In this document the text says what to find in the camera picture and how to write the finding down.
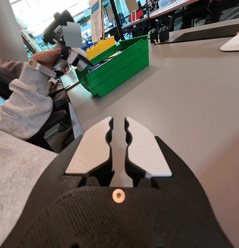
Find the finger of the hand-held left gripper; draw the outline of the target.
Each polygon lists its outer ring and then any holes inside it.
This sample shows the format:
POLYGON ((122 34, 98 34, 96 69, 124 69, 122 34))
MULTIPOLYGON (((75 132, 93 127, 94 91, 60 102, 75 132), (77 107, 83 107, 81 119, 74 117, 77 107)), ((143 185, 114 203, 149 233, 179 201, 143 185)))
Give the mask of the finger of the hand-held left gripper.
POLYGON ((71 48, 68 56, 68 64, 76 67, 79 59, 83 60, 87 66, 94 66, 93 63, 88 60, 88 56, 84 50, 81 48, 71 48))
POLYGON ((87 64, 83 60, 79 59, 76 67, 78 71, 83 71, 87 67, 87 64))

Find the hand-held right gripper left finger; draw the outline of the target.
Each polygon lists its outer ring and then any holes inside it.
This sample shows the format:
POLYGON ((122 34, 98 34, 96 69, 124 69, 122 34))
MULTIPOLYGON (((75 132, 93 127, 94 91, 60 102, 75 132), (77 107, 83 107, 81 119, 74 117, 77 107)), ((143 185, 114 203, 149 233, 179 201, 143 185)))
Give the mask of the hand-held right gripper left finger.
POLYGON ((112 172, 113 117, 109 116, 90 127, 70 160, 65 174, 82 175, 112 172))

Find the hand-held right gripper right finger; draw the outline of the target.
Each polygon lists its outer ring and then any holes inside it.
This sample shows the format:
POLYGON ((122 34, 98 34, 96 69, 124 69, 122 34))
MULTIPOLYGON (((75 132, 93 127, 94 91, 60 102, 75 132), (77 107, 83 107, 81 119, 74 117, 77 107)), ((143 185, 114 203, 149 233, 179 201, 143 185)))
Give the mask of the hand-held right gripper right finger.
POLYGON ((126 161, 125 171, 132 179, 135 176, 171 177, 172 172, 158 145, 154 134, 130 117, 125 118, 126 161))

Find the green plastic bin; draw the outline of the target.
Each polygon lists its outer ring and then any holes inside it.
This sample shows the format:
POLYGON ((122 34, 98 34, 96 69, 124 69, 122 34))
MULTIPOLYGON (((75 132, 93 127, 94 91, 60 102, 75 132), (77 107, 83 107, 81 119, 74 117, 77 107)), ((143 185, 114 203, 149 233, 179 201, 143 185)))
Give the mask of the green plastic bin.
POLYGON ((149 35, 120 41, 91 59, 94 66, 102 64, 89 72, 75 69, 81 85, 92 95, 102 98, 140 70, 149 65, 149 35))

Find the person's left forearm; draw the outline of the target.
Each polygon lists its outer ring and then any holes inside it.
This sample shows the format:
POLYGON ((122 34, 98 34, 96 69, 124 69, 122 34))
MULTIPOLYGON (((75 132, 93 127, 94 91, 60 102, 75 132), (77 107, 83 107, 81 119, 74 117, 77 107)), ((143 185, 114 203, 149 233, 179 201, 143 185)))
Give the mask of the person's left forearm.
POLYGON ((19 79, 9 84, 9 99, 0 106, 0 131, 26 141, 34 136, 49 119, 53 100, 48 96, 48 77, 31 76, 29 62, 19 79))

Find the grey desk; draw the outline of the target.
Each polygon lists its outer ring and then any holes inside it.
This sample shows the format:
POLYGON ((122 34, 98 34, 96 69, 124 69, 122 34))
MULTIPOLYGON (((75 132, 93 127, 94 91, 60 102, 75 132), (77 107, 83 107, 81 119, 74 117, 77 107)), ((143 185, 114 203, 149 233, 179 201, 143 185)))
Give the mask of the grey desk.
POLYGON ((229 39, 149 44, 149 65, 104 97, 80 84, 68 96, 83 131, 114 118, 111 186, 132 186, 124 170, 130 117, 189 166, 239 247, 239 52, 220 50, 229 39))

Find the person's left hand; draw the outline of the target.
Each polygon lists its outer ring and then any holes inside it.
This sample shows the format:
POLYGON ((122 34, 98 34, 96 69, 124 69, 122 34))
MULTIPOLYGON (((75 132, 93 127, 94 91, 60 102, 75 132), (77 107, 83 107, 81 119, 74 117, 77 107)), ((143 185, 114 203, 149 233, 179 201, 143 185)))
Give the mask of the person's left hand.
POLYGON ((56 48, 48 51, 42 51, 34 54, 30 60, 31 72, 28 74, 34 77, 47 76, 55 78, 53 71, 62 55, 62 48, 56 48))

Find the yellow plastic bin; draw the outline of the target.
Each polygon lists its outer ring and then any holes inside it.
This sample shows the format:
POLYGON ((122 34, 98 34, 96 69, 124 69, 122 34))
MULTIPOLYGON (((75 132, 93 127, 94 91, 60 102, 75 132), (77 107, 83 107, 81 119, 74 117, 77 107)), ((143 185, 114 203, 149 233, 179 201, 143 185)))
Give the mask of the yellow plastic bin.
POLYGON ((88 60, 96 57, 100 53, 104 52, 105 50, 109 49, 110 47, 115 45, 115 38, 114 36, 108 37, 105 40, 99 41, 96 44, 91 44, 86 49, 86 54, 88 56, 88 60))

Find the cardboard sign board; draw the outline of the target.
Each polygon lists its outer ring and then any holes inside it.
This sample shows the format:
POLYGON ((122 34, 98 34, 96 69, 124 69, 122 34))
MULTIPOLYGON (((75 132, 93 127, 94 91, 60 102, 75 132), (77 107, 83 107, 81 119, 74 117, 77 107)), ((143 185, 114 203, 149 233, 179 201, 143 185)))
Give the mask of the cardboard sign board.
POLYGON ((102 9, 102 0, 90 1, 91 15, 91 41, 96 44, 105 39, 104 13, 102 9))

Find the black office chair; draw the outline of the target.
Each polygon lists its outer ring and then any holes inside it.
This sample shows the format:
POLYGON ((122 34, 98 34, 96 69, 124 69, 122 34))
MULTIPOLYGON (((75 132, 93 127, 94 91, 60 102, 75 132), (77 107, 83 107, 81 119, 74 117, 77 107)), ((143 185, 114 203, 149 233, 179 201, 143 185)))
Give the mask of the black office chair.
POLYGON ((69 128, 71 122, 68 107, 69 98, 66 89, 58 88, 50 92, 49 97, 53 100, 54 103, 49 119, 46 121, 43 127, 34 136, 27 139, 26 142, 53 152, 53 149, 44 138, 46 132, 57 124, 61 124, 61 126, 63 126, 64 120, 68 120, 67 127, 69 128))

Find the black pole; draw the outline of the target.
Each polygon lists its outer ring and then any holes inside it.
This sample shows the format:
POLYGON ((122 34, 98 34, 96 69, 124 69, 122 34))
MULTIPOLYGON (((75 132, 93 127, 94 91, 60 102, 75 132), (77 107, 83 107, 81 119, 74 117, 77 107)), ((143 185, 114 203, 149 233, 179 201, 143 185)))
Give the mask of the black pole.
POLYGON ((115 5, 115 1, 110 0, 110 3, 111 3, 112 12, 113 12, 114 19, 115 19, 115 22, 116 22, 116 25, 117 25, 117 29, 118 29, 120 39, 121 39, 121 41, 123 41, 123 40, 125 40, 125 38, 124 38, 124 34, 123 34, 123 31, 122 31, 122 28, 121 28, 121 23, 120 23, 120 20, 119 20, 119 17, 118 17, 118 12, 117 12, 117 8, 116 8, 116 5, 115 5))

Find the small red bin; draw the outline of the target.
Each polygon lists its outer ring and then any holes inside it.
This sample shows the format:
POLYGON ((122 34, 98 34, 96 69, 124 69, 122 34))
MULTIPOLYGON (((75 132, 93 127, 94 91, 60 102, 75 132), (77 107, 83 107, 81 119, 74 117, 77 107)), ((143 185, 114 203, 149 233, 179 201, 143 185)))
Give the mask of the small red bin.
POLYGON ((138 20, 140 19, 141 16, 143 16, 143 10, 141 9, 140 11, 137 11, 136 13, 132 13, 130 16, 129 16, 129 22, 133 22, 135 20, 138 20))

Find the black charging dock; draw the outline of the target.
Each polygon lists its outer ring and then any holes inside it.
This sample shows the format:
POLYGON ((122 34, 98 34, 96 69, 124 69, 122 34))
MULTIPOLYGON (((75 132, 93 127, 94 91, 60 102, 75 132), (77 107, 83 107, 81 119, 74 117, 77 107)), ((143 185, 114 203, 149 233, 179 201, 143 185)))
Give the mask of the black charging dock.
POLYGON ((155 20, 155 27, 149 30, 149 38, 151 44, 157 44, 159 40, 159 34, 158 34, 159 28, 160 28, 160 21, 155 20))
POLYGON ((173 25, 173 17, 168 16, 166 22, 160 21, 160 27, 158 28, 158 36, 160 43, 165 42, 169 39, 169 33, 173 25))

